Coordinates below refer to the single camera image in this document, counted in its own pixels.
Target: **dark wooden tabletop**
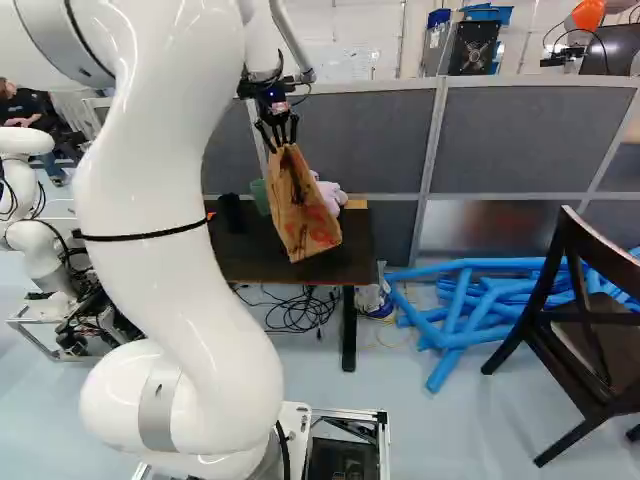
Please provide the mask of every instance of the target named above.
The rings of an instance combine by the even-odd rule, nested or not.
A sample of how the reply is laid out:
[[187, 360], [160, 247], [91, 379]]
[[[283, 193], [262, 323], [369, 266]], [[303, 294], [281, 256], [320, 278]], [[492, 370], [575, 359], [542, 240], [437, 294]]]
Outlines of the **dark wooden tabletop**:
[[[217, 201], [206, 201], [208, 213]], [[292, 264], [273, 226], [253, 201], [242, 201], [245, 233], [231, 233], [217, 213], [209, 222], [211, 245], [222, 274], [235, 283], [368, 285], [377, 281], [369, 210], [343, 210], [342, 245]]]

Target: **person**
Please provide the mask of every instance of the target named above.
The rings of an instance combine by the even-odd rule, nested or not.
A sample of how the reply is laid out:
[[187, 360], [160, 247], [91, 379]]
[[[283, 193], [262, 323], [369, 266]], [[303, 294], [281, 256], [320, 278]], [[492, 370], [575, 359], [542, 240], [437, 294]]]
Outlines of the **person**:
[[[49, 132], [55, 120], [46, 115], [38, 95], [31, 90], [17, 88], [6, 78], [0, 77], [0, 125], [5, 127], [36, 128]], [[57, 187], [68, 182], [67, 173], [56, 165], [53, 152], [38, 155], [49, 178]]]

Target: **black band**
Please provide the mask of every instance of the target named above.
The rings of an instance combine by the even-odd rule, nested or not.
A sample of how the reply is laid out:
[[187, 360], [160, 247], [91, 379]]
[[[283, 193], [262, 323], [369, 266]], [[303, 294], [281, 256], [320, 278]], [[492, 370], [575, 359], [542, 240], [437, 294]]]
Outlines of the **black band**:
[[84, 36], [82, 35], [82, 31], [80, 30], [80, 27], [78, 26], [78, 22], [76, 21], [76, 17], [73, 14], [73, 8], [71, 8], [71, 0], [64, 0], [64, 8], [65, 8], [65, 11], [67, 12], [69, 23], [71, 23], [71, 27], [73, 27], [73, 31], [78, 36], [78, 40], [80, 40], [80, 43], [82, 44], [85, 51], [87, 52], [87, 55], [91, 57], [91, 59], [96, 63], [96, 65], [98, 65], [98, 67], [102, 69], [104, 73], [109, 75], [111, 78], [115, 79], [116, 78], [115, 75], [111, 73], [111, 71], [107, 67], [104, 66], [104, 64], [100, 61], [100, 59], [96, 56], [96, 54], [93, 53], [93, 51], [89, 48], [89, 44], [84, 39]]
[[167, 230], [160, 230], [158, 232], [149, 233], [130, 233], [128, 235], [85, 235], [82, 232], [77, 238], [86, 240], [88, 242], [131, 242], [134, 240], [145, 240], [147, 238], [166, 237], [167, 235], [174, 235], [176, 233], [187, 232], [194, 228], [201, 227], [207, 223], [207, 219], [203, 218], [195, 223], [189, 225], [183, 225], [182, 227], [169, 228]]

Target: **green cup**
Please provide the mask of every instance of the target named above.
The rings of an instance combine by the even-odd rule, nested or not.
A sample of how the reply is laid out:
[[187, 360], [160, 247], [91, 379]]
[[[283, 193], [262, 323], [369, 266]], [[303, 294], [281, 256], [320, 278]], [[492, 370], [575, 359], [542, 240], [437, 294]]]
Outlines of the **green cup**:
[[249, 184], [251, 194], [253, 195], [253, 201], [256, 202], [258, 212], [263, 217], [271, 215], [271, 209], [269, 208], [269, 197], [267, 196], [267, 182], [263, 178], [254, 180]]

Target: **cubicle partition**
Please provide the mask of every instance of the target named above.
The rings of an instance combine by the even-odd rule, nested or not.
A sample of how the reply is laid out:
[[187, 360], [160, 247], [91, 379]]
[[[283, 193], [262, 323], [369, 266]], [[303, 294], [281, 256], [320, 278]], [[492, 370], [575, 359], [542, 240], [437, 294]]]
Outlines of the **cubicle partition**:
[[[315, 85], [292, 102], [301, 102], [298, 143], [310, 167], [369, 201], [378, 257], [406, 266], [420, 255], [543, 253], [562, 204], [623, 246], [640, 243], [640, 149], [618, 149], [638, 86], [605, 76], [438, 77]], [[207, 198], [248, 195], [265, 174], [256, 117], [252, 101], [235, 99], [212, 134]]]

